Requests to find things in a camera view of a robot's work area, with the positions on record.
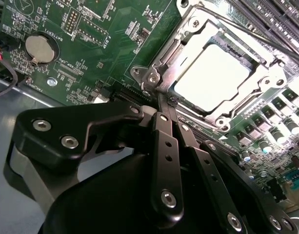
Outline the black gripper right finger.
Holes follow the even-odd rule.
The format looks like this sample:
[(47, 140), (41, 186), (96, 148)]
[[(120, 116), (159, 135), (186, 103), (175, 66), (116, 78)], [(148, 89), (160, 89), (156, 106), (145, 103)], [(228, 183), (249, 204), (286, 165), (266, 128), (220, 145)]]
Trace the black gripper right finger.
[(177, 132), (215, 215), (209, 223), (210, 234), (299, 233), (293, 220), (226, 152), (211, 141), (197, 142), (181, 122)]

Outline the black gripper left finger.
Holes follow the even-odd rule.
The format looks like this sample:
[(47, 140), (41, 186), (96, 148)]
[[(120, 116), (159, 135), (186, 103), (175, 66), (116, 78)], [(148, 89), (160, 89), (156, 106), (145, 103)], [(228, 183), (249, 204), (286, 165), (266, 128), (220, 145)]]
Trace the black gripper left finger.
[(174, 125), (165, 102), (27, 110), (17, 116), (7, 164), (47, 216), (66, 190), (127, 156), (146, 155), (150, 212), (155, 222), (178, 222), (184, 204)]

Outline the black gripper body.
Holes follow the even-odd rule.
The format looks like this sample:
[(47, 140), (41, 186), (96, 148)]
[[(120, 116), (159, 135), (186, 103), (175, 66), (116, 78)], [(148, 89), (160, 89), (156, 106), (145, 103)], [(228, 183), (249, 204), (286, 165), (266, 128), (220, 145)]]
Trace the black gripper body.
[(194, 181), (181, 168), (183, 218), (173, 227), (157, 228), (150, 212), (151, 160), (127, 156), (63, 192), (52, 204), (42, 234), (220, 234), (215, 212)]

